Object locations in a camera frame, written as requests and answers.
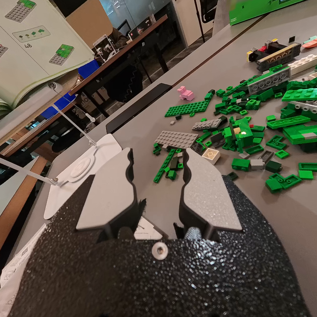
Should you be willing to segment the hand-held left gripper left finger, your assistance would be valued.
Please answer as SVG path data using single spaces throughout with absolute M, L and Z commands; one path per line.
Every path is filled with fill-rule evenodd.
M 133 149 L 125 148 L 98 169 L 76 225 L 78 231 L 103 229 L 107 238 L 116 238 L 122 227 L 135 232 L 138 200 L 133 164 Z

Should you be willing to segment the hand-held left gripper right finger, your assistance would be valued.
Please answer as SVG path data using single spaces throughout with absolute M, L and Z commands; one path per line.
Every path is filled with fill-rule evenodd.
M 200 230 L 203 239 L 216 231 L 242 232 L 240 220 L 218 169 L 191 148 L 183 159 L 179 219 L 185 232 Z

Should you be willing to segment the long wooden desk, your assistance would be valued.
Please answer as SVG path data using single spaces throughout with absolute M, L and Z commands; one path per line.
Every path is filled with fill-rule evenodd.
M 153 47 L 156 57 L 164 73 L 168 72 L 165 59 L 158 47 L 158 37 L 156 30 L 168 19 L 167 14 L 158 19 L 152 26 L 146 29 L 140 36 L 122 48 L 116 55 L 106 61 L 101 67 L 93 72 L 69 91 L 69 95 L 84 92 L 86 95 L 95 93 L 109 82 L 114 76 L 122 71 L 127 65 L 135 61 L 142 52 Z

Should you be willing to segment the tan desk divider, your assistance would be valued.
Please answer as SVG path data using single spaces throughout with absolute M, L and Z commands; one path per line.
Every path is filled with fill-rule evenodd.
M 113 25 L 99 0 L 88 0 L 66 17 L 68 24 L 92 49 L 103 35 L 109 36 Z

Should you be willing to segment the cream square brick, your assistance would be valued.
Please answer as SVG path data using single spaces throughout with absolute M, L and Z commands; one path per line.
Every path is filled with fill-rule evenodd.
M 215 165 L 218 159 L 220 158 L 221 153 L 219 150 L 207 148 L 204 153 L 202 154 L 202 157 L 207 159 L 209 162 L 212 163 L 212 165 Z

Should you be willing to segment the white book stand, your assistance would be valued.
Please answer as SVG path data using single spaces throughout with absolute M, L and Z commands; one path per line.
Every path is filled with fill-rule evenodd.
M 19 130 L 18 125 L 22 124 L 23 121 L 28 123 L 30 120 L 27 118 L 44 106 L 44 102 L 48 103 L 58 95 L 61 97 L 62 88 L 63 86 L 56 82 L 46 83 L 24 103 L 7 114 L 1 119 L 1 138 L 6 141 L 11 137 L 11 134 L 15 134 L 14 129 Z M 66 165 L 65 170 L 57 176 L 56 184 L 54 184 L 52 177 L 45 178 L 50 189 L 44 211 L 45 220 L 56 214 L 62 204 L 89 175 L 95 174 L 102 165 L 122 151 L 112 134 L 106 134 L 99 141 L 93 141 L 87 134 L 85 136 L 89 141 L 92 141 L 93 145 L 73 163 Z

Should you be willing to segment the small white printed paper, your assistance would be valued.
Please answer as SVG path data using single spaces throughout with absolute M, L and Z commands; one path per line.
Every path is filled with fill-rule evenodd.
M 160 240 L 163 236 L 154 229 L 154 225 L 141 216 L 137 229 L 134 232 L 136 240 Z

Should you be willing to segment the large grey brick plate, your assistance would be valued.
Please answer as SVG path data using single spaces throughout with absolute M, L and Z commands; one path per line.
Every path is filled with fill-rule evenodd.
M 198 138 L 197 133 L 184 133 L 163 130 L 155 139 L 158 145 L 167 145 L 172 148 L 186 149 L 192 146 Z

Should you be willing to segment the pile of loose green bricks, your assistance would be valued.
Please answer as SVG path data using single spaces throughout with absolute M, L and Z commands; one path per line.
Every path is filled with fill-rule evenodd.
M 201 135 L 189 148 L 201 156 L 207 148 L 238 152 L 239 158 L 232 160 L 232 169 L 244 172 L 265 169 L 272 173 L 265 185 L 271 193 L 276 193 L 302 180 L 314 180 L 316 176 L 316 162 L 300 162 L 298 176 L 291 174 L 283 177 L 280 175 L 282 165 L 271 160 L 273 156 L 280 160 L 290 156 L 285 150 L 285 140 L 288 139 L 283 134 L 284 128 L 316 122 L 316 72 L 292 81 L 290 77 L 282 84 L 250 95 L 247 84 L 258 77 L 253 76 L 225 90 L 210 90 L 205 95 L 202 101 L 211 101 L 214 95 L 221 98 L 214 112 L 215 116 L 221 116 L 214 119 L 221 118 L 222 122 L 216 129 L 198 130 Z M 168 152 L 153 182 L 158 183 L 163 175 L 174 180 L 177 170 L 184 168 L 179 158 L 187 148 L 172 148 L 157 143 L 153 147 L 156 156 L 163 149 Z

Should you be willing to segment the small grey brick plate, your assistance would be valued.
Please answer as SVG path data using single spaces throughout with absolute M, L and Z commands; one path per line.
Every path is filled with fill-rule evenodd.
M 206 130 L 206 129 L 216 129 L 221 124 L 221 122 L 222 122 L 221 118 L 196 122 L 193 125 L 192 130 L 198 131 L 198 130 Z

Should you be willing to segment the large green brick plate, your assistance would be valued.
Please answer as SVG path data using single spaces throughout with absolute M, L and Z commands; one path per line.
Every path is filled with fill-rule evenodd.
M 164 116 L 165 117 L 172 117 L 172 116 L 176 116 L 178 114 L 184 115 L 184 114 L 190 114 L 190 113 L 205 112 L 209 103 L 210 103 L 210 100 L 173 106 L 167 110 L 167 112 L 165 113 Z

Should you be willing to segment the pink toy pig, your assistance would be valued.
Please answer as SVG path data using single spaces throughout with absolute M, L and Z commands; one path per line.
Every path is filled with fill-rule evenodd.
M 177 91 L 180 93 L 181 100 L 192 101 L 195 98 L 195 94 L 191 91 L 186 89 L 185 86 L 181 86 Z

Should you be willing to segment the black office chair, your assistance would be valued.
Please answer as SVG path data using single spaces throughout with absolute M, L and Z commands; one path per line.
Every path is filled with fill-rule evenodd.
M 134 65 L 128 65 L 113 77 L 105 89 L 110 99 L 127 103 L 143 90 L 142 73 Z

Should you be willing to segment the white printed sheet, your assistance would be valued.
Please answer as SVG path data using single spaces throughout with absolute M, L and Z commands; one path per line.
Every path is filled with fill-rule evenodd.
M 1 273 L 0 289 L 0 316 L 6 317 L 12 308 L 17 296 L 23 272 L 29 260 L 31 252 L 39 237 L 46 228 L 46 224 L 34 234 L 27 244 L 4 267 Z

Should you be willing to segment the blue box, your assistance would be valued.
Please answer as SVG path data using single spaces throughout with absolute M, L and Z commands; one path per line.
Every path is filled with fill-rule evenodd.
M 96 60 L 93 60 L 89 62 L 88 64 L 81 66 L 78 68 L 78 73 L 81 75 L 84 79 L 89 77 L 94 71 L 96 71 L 99 68 L 99 64 Z M 74 101 L 76 98 L 75 95 L 70 96 L 69 93 L 66 93 L 64 97 L 61 97 L 58 101 L 54 103 L 55 106 L 58 107 L 59 110 L 64 109 L 66 106 L 70 104 L 70 101 Z M 49 119 L 50 117 L 54 116 L 57 114 L 57 110 L 53 107 L 50 106 L 48 109 L 46 109 L 41 115 L 45 119 Z

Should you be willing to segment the grey plate with holes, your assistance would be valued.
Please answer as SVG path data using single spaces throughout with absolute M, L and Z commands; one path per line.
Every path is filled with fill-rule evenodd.
M 248 92 L 250 95 L 257 94 L 261 90 L 270 89 L 273 86 L 288 81 L 291 77 L 291 68 L 289 66 L 277 65 L 269 69 L 258 78 L 248 82 Z

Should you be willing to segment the black and tan brick vehicle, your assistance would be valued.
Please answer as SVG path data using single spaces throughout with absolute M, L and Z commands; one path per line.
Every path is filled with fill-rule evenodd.
M 257 70 L 263 73 L 277 65 L 291 62 L 300 54 L 301 46 L 301 43 L 296 42 L 286 46 L 278 43 L 278 39 L 268 40 L 261 48 L 253 47 L 247 52 L 247 61 L 256 62 Z

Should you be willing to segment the long white brick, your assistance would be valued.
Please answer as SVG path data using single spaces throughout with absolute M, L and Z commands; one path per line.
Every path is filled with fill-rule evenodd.
M 314 54 L 310 54 L 307 57 L 301 58 L 300 60 L 297 60 L 291 64 L 288 64 L 288 66 L 290 67 L 291 76 L 294 76 L 295 74 L 300 73 L 316 65 L 317 65 L 317 56 Z

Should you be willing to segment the dark toy box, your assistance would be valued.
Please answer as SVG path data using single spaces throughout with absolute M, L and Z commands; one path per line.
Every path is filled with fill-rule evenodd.
M 151 27 L 155 22 L 156 20 L 153 14 L 148 16 L 147 18 L 145 18 L 144 21 L 142 21 L 138 26 L 136 26 L 133 30 L 129 32 L 129 37 L 134 40 L 142 33 L 144 33 L 145 30 Z

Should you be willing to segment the open brick instruction booklet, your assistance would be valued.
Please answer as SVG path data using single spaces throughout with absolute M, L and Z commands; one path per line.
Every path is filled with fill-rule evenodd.
M 93 51 L 49 1 L 1 0 L 1 109 L 93 60 Z

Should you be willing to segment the green toy brick box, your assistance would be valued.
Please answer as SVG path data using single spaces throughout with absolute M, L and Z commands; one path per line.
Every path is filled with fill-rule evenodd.
M 249 19 L 302 2 L 301 0 L 232 0 L 229 1 L 229 24 Z

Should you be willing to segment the white frame stand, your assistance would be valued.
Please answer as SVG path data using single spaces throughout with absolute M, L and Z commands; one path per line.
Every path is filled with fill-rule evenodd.
M 113 39 L 110 36 L 105 37 L 105 39 L 94 48 L 94 59 L 103 64 L 116 49 L 117 47 Z

